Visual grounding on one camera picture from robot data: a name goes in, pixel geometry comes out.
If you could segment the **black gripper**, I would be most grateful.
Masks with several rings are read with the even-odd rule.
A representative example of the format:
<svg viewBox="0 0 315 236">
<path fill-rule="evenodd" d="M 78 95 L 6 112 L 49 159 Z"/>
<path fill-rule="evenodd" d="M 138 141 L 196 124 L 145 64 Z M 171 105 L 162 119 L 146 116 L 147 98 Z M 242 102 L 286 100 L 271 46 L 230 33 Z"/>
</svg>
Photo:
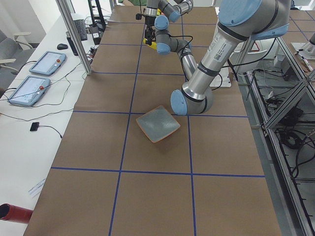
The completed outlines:
<svg viewBox="0 0 315 236">
<path fill-rule="evenodd" d="M 150 15 L 144 15 L 144 17 L 145 17 L 144 42 L 145 44 L 150 44 L 150 41 L 156 42 L 156 30 L 153 29 L 156 17 Z"/>
</svg>

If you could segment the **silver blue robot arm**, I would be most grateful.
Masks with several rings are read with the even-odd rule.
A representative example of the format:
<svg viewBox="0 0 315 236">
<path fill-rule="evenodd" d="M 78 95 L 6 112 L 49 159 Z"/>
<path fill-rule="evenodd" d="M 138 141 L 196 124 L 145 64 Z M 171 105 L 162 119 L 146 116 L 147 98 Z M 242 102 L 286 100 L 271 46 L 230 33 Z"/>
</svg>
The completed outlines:
<svg viewBox="0 0 315 236">
<path fill-rule="evenodd" d="M 145 18 L 144 42 L 152 45 L 160 31 L 166 31 L 169 22 L 176 22 L 180 16 L 189 13 L 194 3 L 192 0 L 175 0 L 172 5 L 167 0 L 148 0 L 143 16 Z"/>
<path fill-rule="evenodd" d="M 171 108 L 177 115 L 201 114 L 210 109 L 213 103 L 210 84 L 239 43 L 282 36 L 289 26 L 289 0 L 224 0 L 219 8 L 218 31 L 202 60 L 196 63 L 189 43 L 172 39 L 167 30 L 169 21 L 175 22 L 193 7 L 190 0 L 176 3 L 172 6 L 166 0 L 149 0 L 146 13 L 156 17 L 157 52 L 177 53 L 188 79 L 171 94 Z"/>
</svg>

